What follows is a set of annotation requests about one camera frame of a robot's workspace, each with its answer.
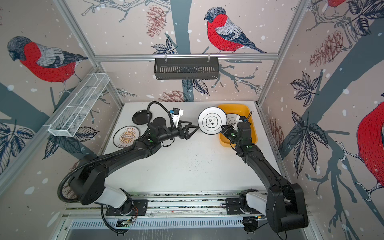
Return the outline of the white plate grey emblem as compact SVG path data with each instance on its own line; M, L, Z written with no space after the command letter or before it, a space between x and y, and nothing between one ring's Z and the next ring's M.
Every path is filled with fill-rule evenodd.
M227 114L227 125L231 125L235 129L239 119L240 119L240 115Z

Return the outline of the small black plate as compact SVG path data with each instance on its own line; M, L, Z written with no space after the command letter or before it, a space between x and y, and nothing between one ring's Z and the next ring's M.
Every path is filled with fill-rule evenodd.
M146 125L149 123L149 120L151 120L153 117L153 114L151 111L148 110L140 110L137 111L133 117L132 121L135 125Z

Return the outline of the orange sunburst plate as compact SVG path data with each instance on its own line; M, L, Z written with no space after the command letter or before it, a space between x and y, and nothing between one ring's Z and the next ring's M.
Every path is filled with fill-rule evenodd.
M119 129L113 137L113 144L117 148L127 148L140 137L140 130L134 126L126 126Z

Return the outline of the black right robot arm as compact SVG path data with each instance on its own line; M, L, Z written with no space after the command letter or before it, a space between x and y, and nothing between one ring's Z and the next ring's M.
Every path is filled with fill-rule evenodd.
M236 130L231 125L222 125L221 134L235 145L237 156L254 170L267 190L265 199L254 190L242 191L242 209L246 212L256 210L266 216L276 233L308 227L303 189L283 178L252 142L251 123L240 122Z

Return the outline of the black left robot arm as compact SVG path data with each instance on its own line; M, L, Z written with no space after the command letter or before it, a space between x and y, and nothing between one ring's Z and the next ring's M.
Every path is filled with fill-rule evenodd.
M120 208L129 198L123 189L114 189L105 184L106 178L113 172L137 160L148 158L165 147L167 140L175 138L188 140L199 130L199 126L188 121L179 121L177 126L167 127L162 117L148 124L144 134L124 149L98 156L70 171L59 183L57 195L65 203L82 205L100 204Z

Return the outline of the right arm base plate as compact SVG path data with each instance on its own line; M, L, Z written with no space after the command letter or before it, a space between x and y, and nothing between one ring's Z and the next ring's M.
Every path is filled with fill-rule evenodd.
M239 198L227 198L224 205L226 206L227 215L251 215L257 213L256 210L243 207Z

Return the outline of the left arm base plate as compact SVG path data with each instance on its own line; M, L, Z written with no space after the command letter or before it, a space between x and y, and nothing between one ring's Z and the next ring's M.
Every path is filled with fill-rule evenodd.
M145 216L148 207L148 200L128 200L120 208L115 209L107 206L106 216L120 217L120 216Z

